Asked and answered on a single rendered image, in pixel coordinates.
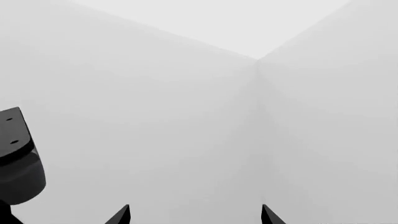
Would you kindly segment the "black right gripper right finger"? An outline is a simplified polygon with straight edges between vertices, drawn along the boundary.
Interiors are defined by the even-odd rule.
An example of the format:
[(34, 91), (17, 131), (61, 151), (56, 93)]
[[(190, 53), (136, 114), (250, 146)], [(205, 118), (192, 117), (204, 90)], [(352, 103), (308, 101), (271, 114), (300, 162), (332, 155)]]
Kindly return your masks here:
[(261, 221), (262, 224), (286, 224), (265, 204), (262, 205)]

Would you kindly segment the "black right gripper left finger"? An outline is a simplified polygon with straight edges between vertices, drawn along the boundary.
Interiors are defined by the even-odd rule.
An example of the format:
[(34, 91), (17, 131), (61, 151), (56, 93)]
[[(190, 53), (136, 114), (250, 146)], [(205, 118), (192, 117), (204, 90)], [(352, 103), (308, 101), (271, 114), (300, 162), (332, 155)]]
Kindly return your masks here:
[(123, 206), (116, 214), (114, 214), (105, 224), (130, 224), (131, 213), (129, 205)]

